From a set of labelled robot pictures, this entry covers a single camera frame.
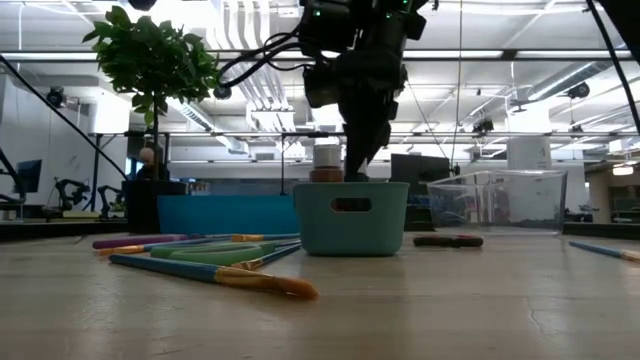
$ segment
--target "potted plant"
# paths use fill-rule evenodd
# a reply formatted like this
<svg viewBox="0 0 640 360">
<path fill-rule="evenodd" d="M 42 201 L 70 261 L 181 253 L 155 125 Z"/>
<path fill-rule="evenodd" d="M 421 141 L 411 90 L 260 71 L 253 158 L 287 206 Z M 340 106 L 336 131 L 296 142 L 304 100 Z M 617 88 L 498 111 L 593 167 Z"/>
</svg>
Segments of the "potted plant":
<svg viewBox="0 0 640 360">
<path fill-rule="evenodd" d="M 93 50 L 99 68 L 111 78 L 116 93 L 134 94 L 134 111 L 144 114 L 153 132 L 153 180 L 123 182 L 123 191 L 130 230 L 155 233 L 160 230 L 157 196 L 186 194 L 186 184 L 159 179 L 158 117 L 166 115 L 169 98 L 189 103 L 209 97 L 217 85 L 218 59 L 207 53 L 201 37 L 175 29 L 171 21 L 156 25 L 142 16 L 134 23 L 118 6 L 105 18 L 107 22 L 94 22 L 83 42 L 97 39 Z"/>
</svg>

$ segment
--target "workbench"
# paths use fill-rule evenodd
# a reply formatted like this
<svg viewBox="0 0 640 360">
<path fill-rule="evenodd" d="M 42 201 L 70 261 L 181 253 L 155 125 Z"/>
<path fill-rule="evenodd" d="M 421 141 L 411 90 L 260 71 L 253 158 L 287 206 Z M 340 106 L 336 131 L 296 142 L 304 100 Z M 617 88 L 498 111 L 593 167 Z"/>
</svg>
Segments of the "workbench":
<svg viewBox="0 0 640 360">
<path fill-rule="evenodd" d="M 98 238 L 0 245 L 1 359 L 640 358 L 640 264 L 566 240 L 638 242 L 434 250 L 407 234 L 395 257 L 299 251 L 262 270 L 310 280 L 306 302 L 110 265 Z"/>
</svg>

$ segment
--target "person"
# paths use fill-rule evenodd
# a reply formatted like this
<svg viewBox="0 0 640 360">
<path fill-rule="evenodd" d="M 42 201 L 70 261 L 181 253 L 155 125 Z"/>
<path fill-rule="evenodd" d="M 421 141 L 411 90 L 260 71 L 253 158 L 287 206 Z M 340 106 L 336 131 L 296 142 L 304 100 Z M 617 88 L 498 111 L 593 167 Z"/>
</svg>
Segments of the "person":
<svg viewBox="0 0 640 360">
<path fill-rule="evenodd" d="M 138 155 L 139 160 L 144 164 L 142 169 L 138 171 L 136 174 L 136 180 L 153 180 L 153 160 L 155 157 L 155 153 L 152 148 L 142 148 L 140 150 L 140 154 Z M 168 180 L 169 179 L 169 171 L 164 166 L 164 164 L 159 164 L 158 171 L 158 179 L 159 180 Z"/>
</svg>

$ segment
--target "blue bin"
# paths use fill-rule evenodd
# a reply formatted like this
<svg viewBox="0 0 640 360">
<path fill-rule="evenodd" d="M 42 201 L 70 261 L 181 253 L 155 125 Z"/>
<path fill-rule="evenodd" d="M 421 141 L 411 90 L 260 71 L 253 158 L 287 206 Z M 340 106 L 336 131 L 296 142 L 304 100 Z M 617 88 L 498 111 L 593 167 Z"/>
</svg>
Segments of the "blue bin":
<svg viewBox="0 0 640 360">
<path fill-rule="evenodd" d="M 311 183 L 293 188 L 302 247 L 310 255 L 391 256 L 402 246 L 407 183 Z M 368 200 L 364 211 L 334 201 Z"/>
<path fill-rule="evenodd" d="M 291 196 L 159 196 L 164 234 L 292 234 Z"/>
</svg>

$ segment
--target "green leaves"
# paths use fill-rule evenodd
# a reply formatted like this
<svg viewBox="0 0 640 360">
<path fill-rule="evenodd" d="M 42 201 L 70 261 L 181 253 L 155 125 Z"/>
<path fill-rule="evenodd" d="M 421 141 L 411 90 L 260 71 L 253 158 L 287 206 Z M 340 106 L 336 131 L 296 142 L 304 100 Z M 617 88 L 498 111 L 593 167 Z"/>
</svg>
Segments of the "green leaves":
<svg viewBox="0 0 640 360">
<path fill-rule="evenodd" d="M 104 17 L 114 26 L 118 26 L 124 29 L 129 29 L 131 27 L 131 20 L 129 19 L 129 15 L 127 15 L 127 12 L 119 6 L 113 6 L 111 8 L 111 11 L 107 11 Z"/>
<path fill-rule="evenodd" d="M 218 85 L 218 59 L 209 55 L 202 37 L 174 29 L 171 21 L 156 26 L 149 16 L 131 23 L 124 9 L 114 6 L 107 22 L 95 22 L 83 42 L 98 39 L 92 49 L 98 65 L 118 93 L 135 93 L 134 111 L 153 125 L 153 102 L 158 115 L 169 110 L 167 99 L 181 103 L 202 101 Z"/>
</svg>

